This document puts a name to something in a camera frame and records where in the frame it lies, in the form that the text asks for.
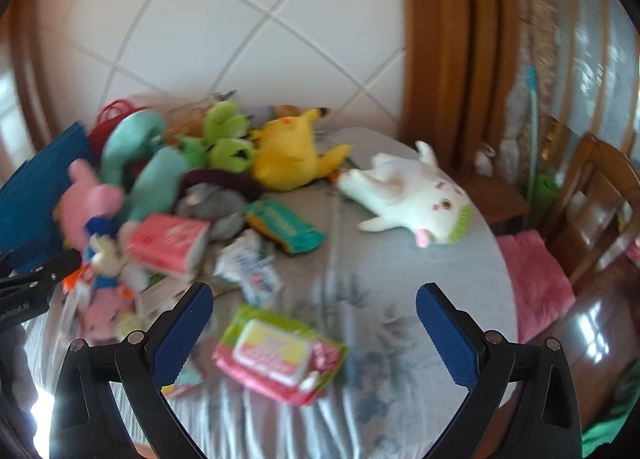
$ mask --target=pink plush toy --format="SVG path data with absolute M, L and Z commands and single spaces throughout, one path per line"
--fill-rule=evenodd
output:
M 85 160 L 75 160 L 68 173 L 71 186 L 60 200 L 60 229 L 72 248 L 83 251 L 89 243 L 84 225 L 92 217 L 112 218 L 122 207 L 124 193 L 117 186 L 100 184 Z
M 116 337 L 118 315 L 122 311 L 133 311 L 133 302 L 126 298 L 125 288 L 119 285 L 94 290 L 89 307 L 80 315 L 80 338 L 95 345 Z

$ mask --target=dark red fabric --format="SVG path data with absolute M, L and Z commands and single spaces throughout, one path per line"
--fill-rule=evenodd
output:
M 89 145 L 95 154 L 95 161 L 100 163 L 102 157 L 102 151 L 107 144 L 107 140 L 111 135 L 111 132 L 118 126 L 118 124 L 124 120 L 127 116 L 143 111 L 148 107 L 136 107 L 129 100 L 121 99 L 111 102 L 109 105 L 104 106 L 98 113 L 98 118 L 95 122 L 94 130 L 92 130 L 87 138 L 89 139 Z

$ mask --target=white cat plush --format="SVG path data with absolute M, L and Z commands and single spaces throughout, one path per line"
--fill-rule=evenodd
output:
M 420 248 L 455 243 L 468 228 L 471 201 L 462 188 L 441 177 L 430 146 L 415 146 L 418 160 L 377 154 L 371 170 L 342 174 L 338 189 L 377 216 L 360 223 L 360 230 L 382 232 L 402 226 L 414 233 Z

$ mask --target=green cloth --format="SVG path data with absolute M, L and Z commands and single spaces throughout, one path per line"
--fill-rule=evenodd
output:
M 531 207 L 529 211 L 529 228 L 536 228 L 542 217 L 551 205 L 554 203 L 560 188 L 558 185 L 545 174 L 536 174 L 536 178 L 533 185 L 533 198 L 531 200 Z
M 640 397 L 640 360 L 626 370 L 613 394 L 613 407 L 604 420 L 582 435 L 582 457 L 590 455 L 602 444 L 612 442 L 622 429 Z

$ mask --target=gray plush toy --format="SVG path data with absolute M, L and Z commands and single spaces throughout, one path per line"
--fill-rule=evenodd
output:
M 245 208 L 246 201 L 238 192 L 198 183 L 187 189 L 187 195 L 175 207 L 175 214 L 210 221 L 210 239 L 225 241 L 238 235 L 244 227 Z

